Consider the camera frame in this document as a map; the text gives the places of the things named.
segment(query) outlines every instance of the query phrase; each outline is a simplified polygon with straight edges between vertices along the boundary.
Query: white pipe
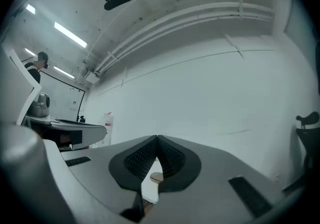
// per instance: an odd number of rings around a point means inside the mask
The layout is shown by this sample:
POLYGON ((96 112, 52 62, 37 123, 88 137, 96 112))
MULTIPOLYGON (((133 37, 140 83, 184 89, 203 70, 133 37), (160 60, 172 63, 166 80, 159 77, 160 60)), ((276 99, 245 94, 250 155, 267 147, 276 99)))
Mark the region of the white pipe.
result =
MULTIPOLYGON (((243 12, 242 14, 245 14, 243 16, 243 18, 252 18, 252 19, 259 19, 259 20, 267 20, 267 21, 270 21, 272 20, 272 17, 269 16, 269 15, 264 15, 264 14, 256 14, 256 13, 253 13, 253 12, 243 12)), ((209 18, 209 19, 205 19, 204 21, 211 21, 211 20, 214 20, 212 18, 212 16, 215 16, 215 17, 219 17, 220 19, 225 19, 225 18, 238 18, 239 17, 239 12, 234 12, 234 11, 230 11, 230 12, 210 12, 210 13, 206 13, 206 14, 201 14, 201 15, 198 15, 198 16, 192 16, 192 17, 189 17, 189 18, 184 18, 182 20, 179 20, 179 21, 176 21, 172 24, 169 24, 169 25, 166 25, 166 26, 163 26, 157 30, 155 30, 154 32, 144 36, 143 38, 141 38, 140 40, 136 41, 134 44, 128 46, 127 48, 125 48, 118 56, 117 58, 120 59, 122 57, 122 55, 124 55, 125 53, 131 53, 135 50, 137 50, 138 48, 142 47, 143 45, 159 38, 160 36, 163 36, 165 34, 161 33, 162 31, 166 30, 166 29, 169 29, 169 28, 172 28, 174 26, 177 26, 177 25, 180 25, 180 24, 183 24, 183 23, 187 23, 188 21, 191 22, 193 21, 190 25, 193 25, 193 24, 197 24, 197 23, 200 23, 200 22, 203 22, 202 20, 200 19, 204 19, 204 18, 209 18), (158 37, 154 37, 152 38, 154 35, 158 34, 158 33, 161 33, 160 36, 158 37)), ((104 72, 104 70, 106 68, 109 68, 109 65, 101 65, 100 70, 97 70, 96 72, 101 74, 102 72, 104 72)))
MULTIPOLYGON (((251 13, 251 12, 248 12, 250 14, 254 14, 254 16, 249 16, 249 15, 244 15, 243 18, 250 18, 250 19, 256 19, 256 20, 263 20, 263 21, 271 21, 272 20, 272 17, 271 16, 265 16, 265 15, 258 15, 258 14, 255 14, 255 13, 251 13)), ((234 15, 227 15, 227 16, 216 16, 216 17, 209 17, 209 18, 202 18, 202 19, 197 19, 196 21, 190 21, 186 24, 183 24, 183 25, 179 25, 179 26, 176 26, 175 28, 172 28, 170 30, 167 30, 163 33, 160 33, 158 34, 157 36, 153 37, 153 38, 150 38, 148 39, 147 41, 143 42, 142 44, 136 46, 135 48, 133 48, 132 50, 128 51, 127 53, 122 53, 121 56, 118 56, 118 60, 121 60, 122 58, 126 57, 127 55, 129 55, 130 53, 136 51, 137 49, 143 47, 144 45, 166 35, 166 34, 169 34, 171 32, 174 32, 176 30, 179 30, 179 29, 182 29, 182 28, 185 28, 185 27, 188 27, 188 26, 191 26, 191 25, 194 25, 194 24, 198 24, 198 23, 201 23, 201 22, 208 22, 208 21, 212 21, 212 20, 216 20, 216 19, 230 19, 230 18, 238 18, 234 15)), ((114 63, 116 63, 115 61, 111 61, 109 64, 105 65, 101 71, 99 71, 98 73, 101 74, 103 72, 105 72, 107 69, 109 69, 112 65, 114 65, 114 63)))
MULTIPOLYGON (((112 19, 112 21, 109 23, 108 27, 109 27, 122 13, 124 13, 127 9, 129 9, 129 8, 131 7, 131 5, 133 5, 133 4, 136 3, 137 1, 138 1, 138 0, 133 0, 133 1, 131 1, 131 2, 126 6, 126 8, 122 9, 122 10, 112 19)), ((264 11, 273 12, 273 10, 272 10, 271 8, 265 7, 264 9, 265 9, 264 11)), ((96 41, 93 43, 90 51, 88 52, 87 58, 88 58, 89 55, 91 54, 91 52, 92 52, 93 48, 95 47, 96 43, 100 40, 100 38, 102 37, 102 35, 103 35, 105 32, 106 32, 105 30, 102 31, 102 32, 100 33, 99 37, 98 37, 98 38, 96 39, 96 41)))
MULTIPOLYGON (((260 5, 255 5, 255 4, 243 3, 242 6, 246 7, 246 8, 258 9, 258 10, 265 11, 265 12, 273 12, 273 10, 271 8, 260 6, 260 5)), ((171 20, 171 19, 176 18, 181 15, 189 14, 191 12, 196 12, 196 11, 201 11, 201 10, 206 10, 206 9, 211 9, 211 8, 222 8, 222 7, 239 7, 239 2, 219 2, 219 3, 201 4, 201 5, 197 5, 197 6, 193 6, 193 7, 188 7, 188 8, 179 10, 177 12, 174 12, 172 14, 166 15, 166 16, 161 17, 160 19, 148 24, 144 28, 138 30, 136 33, 134 33, 129 38, 127 38, 122 43, 120 43, 111 53, 113 55, 115 55, 115 53, 117 51, 119 51, 121 48, 123 48, 125 45, 127 45, 129 42, 134 40, 139 35, 147 32, 148 30, 152 29, 153 27, 158 26, 168 20, 171 20)), ((100 68, 109 60, 109 58, 110 58, 109 56, 106 56, 102 60, 102 62, 95 68, 95 72, 99 71, 100 68)))
POLYGON ((111 52, 107 51, 106 53, 108 56, 112 57, 113 60, 115 60, 116 62, 119 62, 119 59, 116 58, 111 52))

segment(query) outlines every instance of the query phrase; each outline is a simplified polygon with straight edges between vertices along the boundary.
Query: white wall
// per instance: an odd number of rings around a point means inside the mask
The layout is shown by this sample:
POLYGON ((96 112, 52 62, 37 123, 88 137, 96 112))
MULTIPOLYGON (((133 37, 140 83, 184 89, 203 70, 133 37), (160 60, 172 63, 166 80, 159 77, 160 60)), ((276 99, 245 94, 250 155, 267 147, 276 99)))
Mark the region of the white wall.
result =
POLYGON ((40 93, 46 93, 50 97, 50 115, 59 119, 77 121, 85 92, 43 72, 40 74, 42 86, 40 93))
POLYGON ((292 0, 272 0, 272 8, 274 10, 274 19, 272 34, 277 35, 283 33, 289 20, 292 0))
POLYGON ((48 69, 42 69, 42 71, 45 72, 46 74, 58 79, 58 80, 63 81, 64 83, 69 84, 70 86, 79 88, 79 89, 81 89, 83 91, 87 91, 87 89, 84 86, 79 85, 78 83, 75 83, 75 79, 69 78, 68 76, 56 71, 54 69, 54 66, 50 62, 50 59, 49 59, 49 67, 48 67, 48 69))
POLYGON ((166 35, 91 89, 87 122, 112 112, 112 144, 165 134, 226 150, 283 188, 302 173, 295 117, 318 110, 318 96, 299 50, 287 53, 265 33, 267 22, 233 19, 166 35))
POLYGON ((303 4, 300 0, 292 0, 290 16, 284 32, 298 46, 315 71, 315 47, 317 42, 312 33, 313 28, 313 22, 303 4))

